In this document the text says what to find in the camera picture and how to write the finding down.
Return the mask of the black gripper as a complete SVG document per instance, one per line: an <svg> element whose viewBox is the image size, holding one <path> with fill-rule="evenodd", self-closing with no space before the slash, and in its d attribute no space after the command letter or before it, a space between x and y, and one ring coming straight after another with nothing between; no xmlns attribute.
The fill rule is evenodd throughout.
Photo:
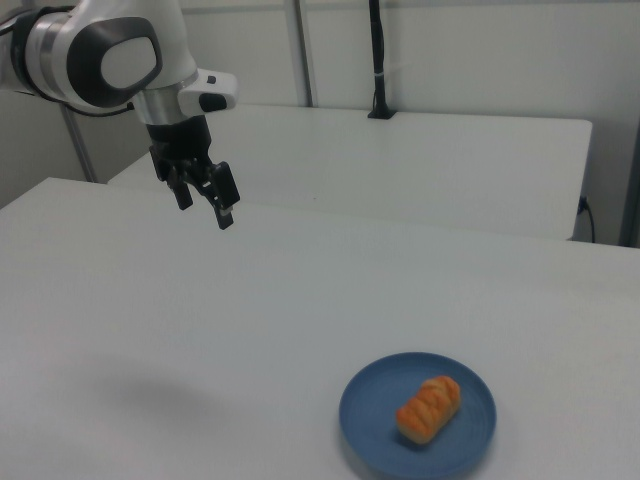
<svg viewBox="0 0 640 480"><path fill-rule="evenodd" d="M178 208L193 205L191 183L214 209L218 227L229 228L232 211L240 201L230 166L213 164L209 158L211 135L206 117L199 115L171 125L147 125L150 152L156 175L172 190Z"/></svg>

